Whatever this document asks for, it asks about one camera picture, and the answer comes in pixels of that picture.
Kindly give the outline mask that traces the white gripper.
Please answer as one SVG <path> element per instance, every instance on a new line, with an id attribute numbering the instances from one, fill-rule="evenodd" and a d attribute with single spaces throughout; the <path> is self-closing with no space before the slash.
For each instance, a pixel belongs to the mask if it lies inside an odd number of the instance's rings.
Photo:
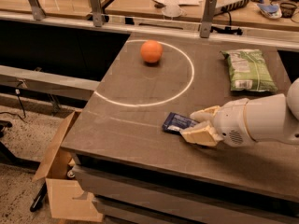
<path id="1" fill-rule="evenodd" d="M 201 123 L 181 130 L 180 134 L 186 142 L 206 147 L 214 147 L 220 141 L 231 147 L 253 146 L 255 141 L 250 137 L 245 122 L 248 101 L 248 98 L 243 98 L 222 107 L 214 105 L 194 111 L 190 118 Z"/>

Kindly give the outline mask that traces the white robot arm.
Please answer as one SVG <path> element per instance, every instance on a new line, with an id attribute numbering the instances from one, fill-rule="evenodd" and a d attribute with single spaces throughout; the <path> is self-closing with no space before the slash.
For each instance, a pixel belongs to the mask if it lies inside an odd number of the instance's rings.
<path id="1" fill-rule="evenodd" d="M 287 95 L 234 100 L 195 111 L 190 118 L 198 124 L 180 131 L 188 143 L 207 147 L 219 142 L 247 147 L 264 141 L 298 145 L 299 79 L 291 84 Z"/>

